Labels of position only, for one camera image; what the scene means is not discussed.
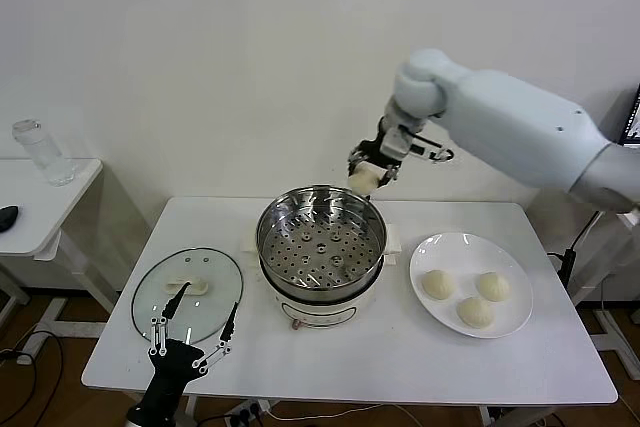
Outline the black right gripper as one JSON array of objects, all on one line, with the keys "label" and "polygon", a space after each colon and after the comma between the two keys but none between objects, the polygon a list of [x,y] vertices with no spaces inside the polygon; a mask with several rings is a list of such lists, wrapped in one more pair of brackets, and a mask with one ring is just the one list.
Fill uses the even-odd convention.
[{"label": "black right gripper", "polygon": [[384,187],[397,180],[401,161],[383,152],[384,142],[389,140],[389,129],[381,118],[377,125],[377,134],[373,140],[362,140],[350,153],[347,159],[348,176],[354,174],[355,169],[363,162],[376,167],[386,168],[379,180],[379,187]]}]

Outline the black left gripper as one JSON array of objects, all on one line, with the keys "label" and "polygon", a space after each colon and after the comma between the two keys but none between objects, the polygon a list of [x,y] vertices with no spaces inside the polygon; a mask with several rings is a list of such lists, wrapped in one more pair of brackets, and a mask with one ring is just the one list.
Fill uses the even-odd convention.
[{"label": "black left gripper", "polygon": [[160,316],[150,319],[148,354],[154,374],[141,401],[145,410],[176,410],[187,384],[206,375],[231,353],[238,302],[234,303],[211,351],[168,339],[168,322],[175,316],[190,286],[190,282],[185,282],[165,304]]}]

